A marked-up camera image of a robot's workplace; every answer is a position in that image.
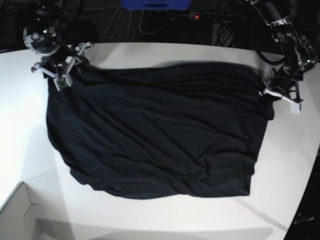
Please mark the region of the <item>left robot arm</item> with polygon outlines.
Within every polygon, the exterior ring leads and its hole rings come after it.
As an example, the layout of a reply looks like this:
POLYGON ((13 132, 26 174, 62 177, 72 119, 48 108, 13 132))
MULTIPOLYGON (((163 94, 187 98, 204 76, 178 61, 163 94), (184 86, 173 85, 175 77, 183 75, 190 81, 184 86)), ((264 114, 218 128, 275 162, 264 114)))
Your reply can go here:
POLYGON ((304 73, 316 66, 318 56, 307 37, 298 34, 293 25, 296 6, 292 0, 249 0, 248 3, 270 28, 274 43, 284 55, 282 59, 272 61, 256 50, 265 63, 280 66, 278 70, 273 69, 272 76, 263 81, 264 89, 259 94, 283 99, 291 104, 302 103, 299 82, 303 81, 304 73))

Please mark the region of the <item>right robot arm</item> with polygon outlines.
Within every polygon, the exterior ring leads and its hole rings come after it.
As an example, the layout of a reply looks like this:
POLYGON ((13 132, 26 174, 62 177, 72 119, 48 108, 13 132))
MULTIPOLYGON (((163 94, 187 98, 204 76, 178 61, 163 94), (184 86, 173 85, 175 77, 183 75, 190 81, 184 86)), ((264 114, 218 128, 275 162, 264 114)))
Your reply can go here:
POLYGON ((31 72, 42 72, 44 78, 53 80, 57 90, 72 86, 73 67, 89 64, 85 50, 94 46, 90 41, 71 46, 64 42, 61 23, 66 6, 66 0, 39 0, 36 20, 23 29, 22 35, 24 45, 41 56, 31 72))

